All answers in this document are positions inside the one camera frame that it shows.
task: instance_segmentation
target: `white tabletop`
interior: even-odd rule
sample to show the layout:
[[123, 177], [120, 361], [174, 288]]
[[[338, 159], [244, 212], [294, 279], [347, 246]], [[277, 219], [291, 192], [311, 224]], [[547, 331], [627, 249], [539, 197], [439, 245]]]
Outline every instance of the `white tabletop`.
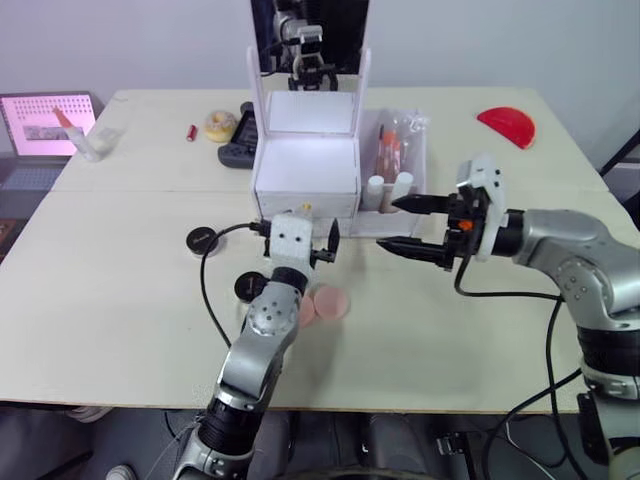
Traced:
[[[164, 96], [176, 116], [175, 105], [183, 104], [178, 100], [192, 96], [193, 107], [198, 92], [127, 95], [158, 102]], [[233, 95], [235, 105], [248, 97], [228, 91], [206, 95], [212, 108]], [[620, 241], [640, 245], [626, 212], [533, 92], [373, 89], [372, 105], [378, 96], [386, 96], [388, 105], [419, 107], [431, 116], [429, 168], [436, 192], [452, 191], [458, 163], [473, 151], [488, 150], [507, 178], [510, 207], [585, 211], [602, 219]], [[467, 122], [483, 102], [526, 106], [540, 130], [534, 147], [521, 152], [483, 131], [483, 125], [478, 130], [477, 122]], [[180, 130], [186, 130], [182, 123], [193, 120], [180, 115], [185, 119]], [[168, 144], [167, 135], [159, 138]], [[479, 145], [466, 145], [468, 138]], [[133, 138], [130, 142], [134, 151]], [[95, 169], [73, 159], [0, 265], [1, 399], [197, 408], [208, 402], [226, 349], [202, 303], [199, 263], [184, 240], [195, 226], [222, 228], [251, 219], [254, 212], [248, 172], [224, 169], [205, 156], [191, 159], [189, 149], [210, 147], [207, 142], [204, 137], [202, 145], [176, 141], [174, 155], [157, 157], [158, 175], [145, 175], [153, 164], [145, 156], [107, 157], [91, 165]], [[189, 169], [182, 169], [185, 162]], [[192, 178], [187, 170], [209, 177]], [[138, 180], [124, 178], [128, 172]], [[118, 177], [126, 188], [118, 186]], [[204, 181], [211, 182], [208, 192], [198, 183]], [[440, 242], [444, 220], [427, 219], [424, 238]], [[238, 232], [209, 260], [208, 290], [231, 338], [244, 309], [233, 283], [248, 270], [268, 271], [261, 252], [259, 238]], [[351, 310], [340, 322], [300, 332], [274, 407], [496, 412], [545, 387], [551, 302], [459, 297], [452, 274], [388, 254], [372, 240], [343, 240], [336, 264], [319, 265], [313, 283], [346, 288]], [[555, 291], [541, 273], [498, 258], [474, 262], [466, 286]], [[576, 329], [566, 310], [556, 327], [553, 355], [558, 378], [577, 368]], [[575, 394], [583, 390], [580, 381], [563, 389], [561, 410], [575, 411]], [[540, 402], [532, 410], [548, 408]]]

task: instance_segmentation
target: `white box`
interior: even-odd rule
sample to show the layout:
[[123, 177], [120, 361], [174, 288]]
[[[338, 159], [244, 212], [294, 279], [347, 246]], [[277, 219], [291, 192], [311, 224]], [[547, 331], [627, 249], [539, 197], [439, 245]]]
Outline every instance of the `white box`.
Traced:
[[[312, 207], [314, 236], [326, 236], [334, 218], [343, 236], [413, 233], [417, 215], [358, 212], [362, 178], [373, 171], [379, 111], [364, 115], [371, 52], [363, 48], [355, 92], [274, 91], [265, 95], [255, 47], [247, 63], [258, 129], [251, 193], [266, 219], [305, 203]], [[360, 149], [367, 154], [362, 158]], [[425, 192], [424, 158], [415, 159], [415, 191]]]

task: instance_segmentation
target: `floor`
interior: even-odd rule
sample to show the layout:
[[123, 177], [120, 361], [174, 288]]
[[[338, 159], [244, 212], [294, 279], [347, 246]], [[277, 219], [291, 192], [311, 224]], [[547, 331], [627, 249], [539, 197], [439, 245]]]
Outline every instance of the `floor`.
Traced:
[[[170, 411], [171, 428], [179, 434], [188, 427], [197, 412]], [[448, 415], [398, 415], [401, 422], [411, 425], [417, 433], [417, 454], [407, 449], [407, 442], [397, 430], [381, 430], [385, 438], [380, 445], [363, 432], [363, 425], [370, 424], [371, 417], [364, 414], [305, 412], [298, 420], [299, 432], [293, 454], [288, 460], [287, 473], [317, 470], [329, 467], [372, 463], [372, 450], [386, 458], [392, 466], [410, 465], [416, 461], [434, 478], [467, 479], [462, 456], [441, 457], [437, 453], [435, 436], [443, 430], [483, 431], [492, 426], [494, 416], [448, 416]], [[579, 462], [594, 480], [607, 478], [606, 469], [594, 465], [582, 454], [575, 416], [563, 417], [573, 450]], [[543, 417], [511, 423], [512, 438], [519, 445], [539, 458], [553, 461], [559, 452], [559, 443], [552, 423]], [[258, 450], [276, 456], [273, 441], [258, 440]], [[175, 468], [178, 442], [173, 441], [164, 421], [164, 411], [154, 409], [117, 409], [94, 425], [94, 456], [86, 465], [81, 480], [102, 479], [115, 465], [130, 465], [142, 480], [170, 479]], [[494, 480], [516, 478], [549, 478], [528, 459], [508, 447], [504, 442], [496, 443], [492, 454], [492, 477]], [[550, 469], [552, 478], [574, 479], [575, 474], [565, 462], [560, 468]], [[250, 478], [264, 478], [256, 472]]]

